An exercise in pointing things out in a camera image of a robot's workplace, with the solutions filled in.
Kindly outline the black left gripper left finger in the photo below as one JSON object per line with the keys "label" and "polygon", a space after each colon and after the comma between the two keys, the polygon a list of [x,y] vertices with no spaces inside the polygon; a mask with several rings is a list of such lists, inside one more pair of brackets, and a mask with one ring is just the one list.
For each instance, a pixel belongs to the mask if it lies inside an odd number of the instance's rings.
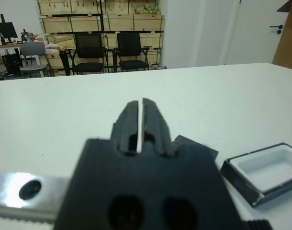
{"label": "black left gripper left finger", "polygon": [[138,101],[128,102],[112,127],[111,140],[124,153],[136,153],[138,141]]}

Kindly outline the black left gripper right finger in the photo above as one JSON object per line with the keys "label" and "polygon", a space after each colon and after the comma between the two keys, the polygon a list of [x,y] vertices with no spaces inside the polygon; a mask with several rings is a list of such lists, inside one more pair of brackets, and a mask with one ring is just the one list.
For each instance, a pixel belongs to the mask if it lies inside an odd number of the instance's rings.
{"label": "black left gripper right finger", "polygon": [[157,104],[148,98],[143,98],[142,147],[146,143],[151,143],[155,152],[160,156],[176,155],[169,127]]}

